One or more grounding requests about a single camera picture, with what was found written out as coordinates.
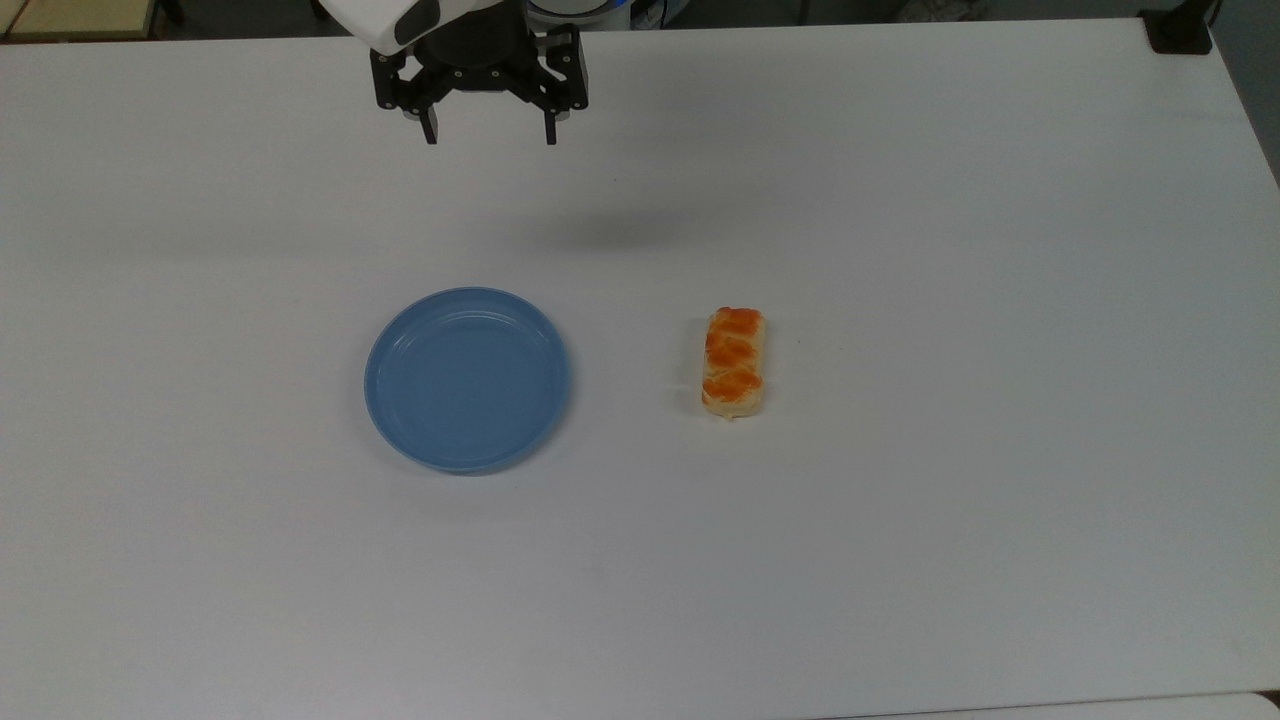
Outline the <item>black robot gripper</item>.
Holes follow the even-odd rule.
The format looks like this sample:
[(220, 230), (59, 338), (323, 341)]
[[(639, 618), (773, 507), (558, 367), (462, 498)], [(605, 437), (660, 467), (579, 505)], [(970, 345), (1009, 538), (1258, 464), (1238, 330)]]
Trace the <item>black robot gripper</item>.
[[(522, 1), (465, 5), (456, 13), (444, 1), (417, 1), (403, 17), (403, 51), (370, 51), (378, 105), (416, 120), (438, 145), (435, 105), (448, 94), (509, 92), (541, 111), (547, 145), (557, 145), (557, 124), (590, 104), (579, 27), (536, 33)], [(420, 69), (406, 79), (407, 54)]]

